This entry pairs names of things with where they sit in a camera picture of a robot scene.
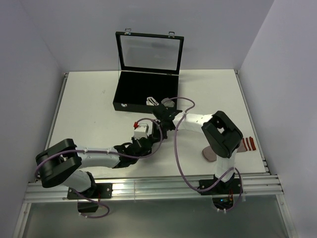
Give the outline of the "grey sock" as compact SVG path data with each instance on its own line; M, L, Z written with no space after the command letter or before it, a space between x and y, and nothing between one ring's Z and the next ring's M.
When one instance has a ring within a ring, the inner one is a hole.
M167 108L173 108L175 106L175 103L170 98L164 98L161 103Z

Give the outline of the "white sock with dark stripes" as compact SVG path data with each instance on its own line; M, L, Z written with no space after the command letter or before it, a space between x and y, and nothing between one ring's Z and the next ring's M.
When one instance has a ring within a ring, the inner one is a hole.
M146 105L147 106L158 106L159 102L156 99L154 99L153 97L147 97Z

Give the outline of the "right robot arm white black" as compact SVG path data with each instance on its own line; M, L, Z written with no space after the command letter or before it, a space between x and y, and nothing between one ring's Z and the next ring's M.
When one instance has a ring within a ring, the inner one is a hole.
M243 134L233 121L223 112L200 115L189 114L189 110L168 109L163 104L155 106L153 115L159 120L163 131L173 131L174 155L178 170L185 183L193 190L205 192L213 188L219 193L226 193L232 186L235 173L235 156ZM179 130L201 132L208 141L211 150L216 154L214 183L204 189L191 186L186 179L179 162L177 150L177 133Z

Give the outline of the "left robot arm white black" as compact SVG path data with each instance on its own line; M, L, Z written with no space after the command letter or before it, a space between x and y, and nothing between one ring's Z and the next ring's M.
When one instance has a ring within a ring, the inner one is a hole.
M64 185L73 193L91 198L96 194L97 185L93 175L82 168L127 168L154 154L153 145L162 144L164 139L166 132L158 121L153 121L151 133L147 124L136 122L130 142L105 149L80 147L73 139L64 139L36 156L35 177L40 178L44 188Z

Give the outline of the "black display case with glass lid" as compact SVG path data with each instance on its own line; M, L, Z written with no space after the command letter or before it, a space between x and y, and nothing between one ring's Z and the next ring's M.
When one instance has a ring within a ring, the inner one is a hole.
M150 114L147 97L159 103L170 98L177 108L179 73L184 37L133 33L130 28L115 33L118 49L118 84L113 99L116 111Z

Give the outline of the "mauve sock with red stripes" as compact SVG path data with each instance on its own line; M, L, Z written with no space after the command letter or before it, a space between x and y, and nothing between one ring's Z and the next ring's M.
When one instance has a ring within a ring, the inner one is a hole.
M248 151L256 151L256 145L254 139L250 137L242 138L242 142L237 149L237 153L243 153ZM216 161L216 153L211 149L210 146L204 148L202 150L203 158L208 162L215 162Z

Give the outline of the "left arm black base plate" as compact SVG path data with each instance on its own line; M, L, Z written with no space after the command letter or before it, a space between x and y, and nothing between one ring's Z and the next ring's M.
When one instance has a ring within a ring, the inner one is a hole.
M79 193L90 199L109 199L112 196L112 183L97 183L91 188ZM70 188L67 193L67 199L75 200L81 199L81 197Z

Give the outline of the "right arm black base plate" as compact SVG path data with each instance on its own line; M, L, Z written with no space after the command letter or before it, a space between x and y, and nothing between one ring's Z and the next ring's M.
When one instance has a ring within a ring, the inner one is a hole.
M216 183L217 179L214 177L213 179L201 179L199 180L198 189L206 189ZM201 195L230 195L237 194L243 192L242 185L238 178L232 178L228 182L220 181L213 188L208 191L200 192Z

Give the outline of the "aluminium rail frame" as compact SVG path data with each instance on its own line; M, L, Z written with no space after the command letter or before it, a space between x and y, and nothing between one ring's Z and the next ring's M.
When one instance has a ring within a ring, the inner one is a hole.
M142 114L113 109L118 71L67 73L62 84L46 146L70 137L80 146L106 148L128 141ZM181 168L170 136L151 158L125 169L90 168L97 183L112 184L112 197L100 219L80 216L66 186L27 185L14 237L23 238L296 238L284 191L260 148L236 156L246 201L217 212L211 196L193 190L211 178L215 165L201 151L205 137L192 131L177 136Z

